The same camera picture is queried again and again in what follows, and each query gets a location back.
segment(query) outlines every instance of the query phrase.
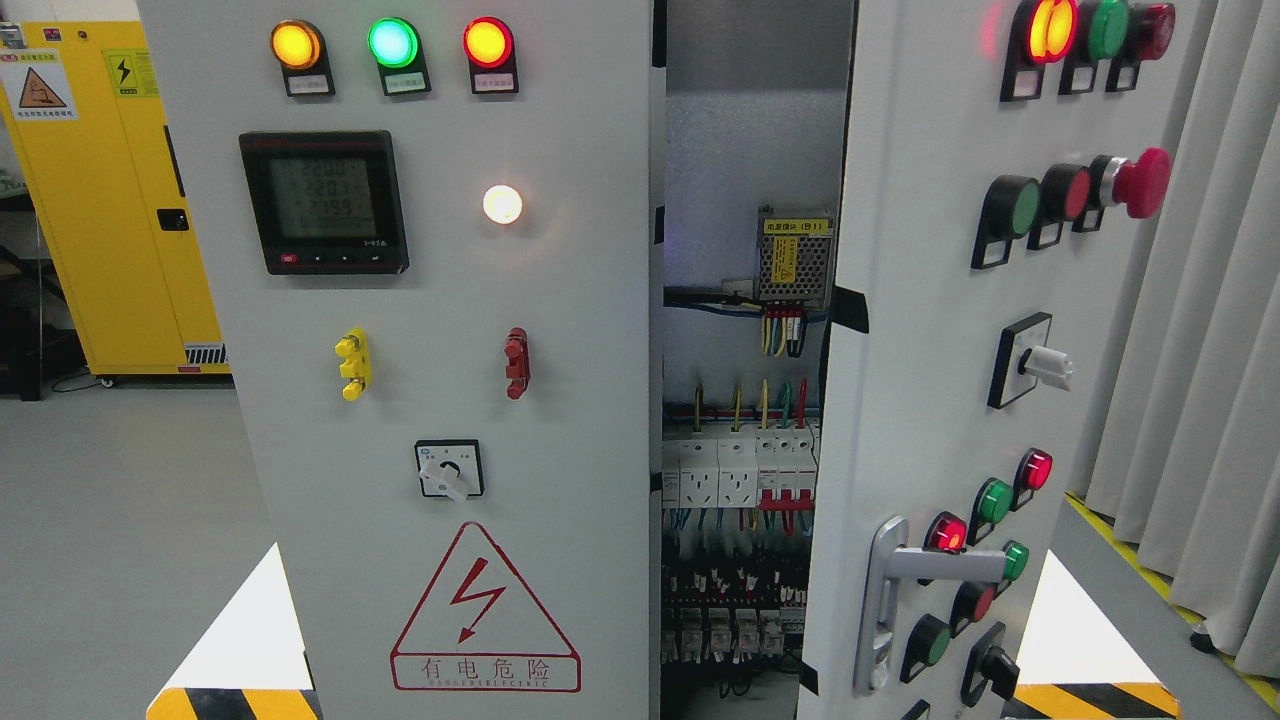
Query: yellow cabinet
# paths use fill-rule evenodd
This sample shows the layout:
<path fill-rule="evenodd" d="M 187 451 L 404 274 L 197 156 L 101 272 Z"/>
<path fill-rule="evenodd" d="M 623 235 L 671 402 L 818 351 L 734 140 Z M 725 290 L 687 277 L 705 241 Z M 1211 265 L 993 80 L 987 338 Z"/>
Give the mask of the yellow cabinet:
<path fill-rule="evenodd" d="M 228 373 L 142 26 L 22 29 L 4 119 L 90 370 Z"/>

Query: yellow and black hazard stripe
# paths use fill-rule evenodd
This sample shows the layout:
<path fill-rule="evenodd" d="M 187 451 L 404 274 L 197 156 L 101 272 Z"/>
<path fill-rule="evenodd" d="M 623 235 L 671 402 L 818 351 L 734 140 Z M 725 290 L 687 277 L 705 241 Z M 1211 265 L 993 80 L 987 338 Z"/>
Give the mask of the yellow and black hazard stripe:
<path fill-rule="evenodd" d="M 1178 701 L 1158 683 L 1019 685 L 1005 717 L 1178 717 Z"/>
<path fill-rule="evenodd" d="M 323 720 L 315 691 L 168 688 L 147 720 Z"/>

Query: yellow indicator light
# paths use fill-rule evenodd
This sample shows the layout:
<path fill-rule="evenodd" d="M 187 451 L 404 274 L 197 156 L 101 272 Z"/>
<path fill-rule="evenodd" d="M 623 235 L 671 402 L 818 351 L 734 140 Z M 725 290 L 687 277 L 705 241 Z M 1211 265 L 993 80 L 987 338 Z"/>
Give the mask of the yellow indicator light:
<path fill-rule="evenodd" d="M 284 20 L 271 31 L 271 53 L 291 70 L 306 70 L 320 61 L 324 41 L 306 20 Z"/>
<path fill-rule="evenodd" d="M 481 68 L 497 68 L 511 58 L 511 31 L 498 18 L 476 18 L 462 32 L 462 49 Z"/>
<path fill-rule="evenodd" d="M 515 223 L 524 209 L 524 199 L 509 184 L 495 184 L 484 193 L 484 214 L 499 225 Z"/>
<path fill-rule="evenodd" d="M 1075 0 L 1041 0 L 1032 15 L 1027 49 L 1037 63 L 1061 60 L 1075 40 L 1079 9 Z"/>

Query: electrical control cabinet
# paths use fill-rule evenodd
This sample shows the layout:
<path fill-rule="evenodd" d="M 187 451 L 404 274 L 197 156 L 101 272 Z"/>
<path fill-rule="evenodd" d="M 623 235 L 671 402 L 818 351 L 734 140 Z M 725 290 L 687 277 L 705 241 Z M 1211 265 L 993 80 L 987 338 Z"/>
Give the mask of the electrical control cabinet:
<path fill-rule="evenodd" d="M 324 714 L 993 720 L 1212 8 L 645 5 L 141 3 Z M 271 266 L 328 132 L 388 274 Z"/>

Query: warning sticker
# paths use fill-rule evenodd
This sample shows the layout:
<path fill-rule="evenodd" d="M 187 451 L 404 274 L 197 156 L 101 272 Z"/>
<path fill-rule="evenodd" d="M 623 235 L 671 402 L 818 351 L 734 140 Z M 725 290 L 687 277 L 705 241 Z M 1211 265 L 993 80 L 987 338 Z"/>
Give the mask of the warning sticker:
<path fill-rule="evenodd" d="M 0 53 L 0 82 L 18 120 L 74 120 L 76 100 L 58 50 Z"/>
<path fill-rule="evenodd" d="M 800 258 L 800 238 L 791 236 L 778 236 L 773 238 L 773 274 L 774 283 L 796 282 L 796 260 Z"/>
<path fill-rule="evenodd" d="M 111 87 L 120 97 L 160 97 L 151 53 L 140 50 L 102 50 Z"/>
<path fill-rule="evenodd" d="M 479 523 L 458 529 L 390 661 L 401 691 L 582 688 L 577 651 Z"/>

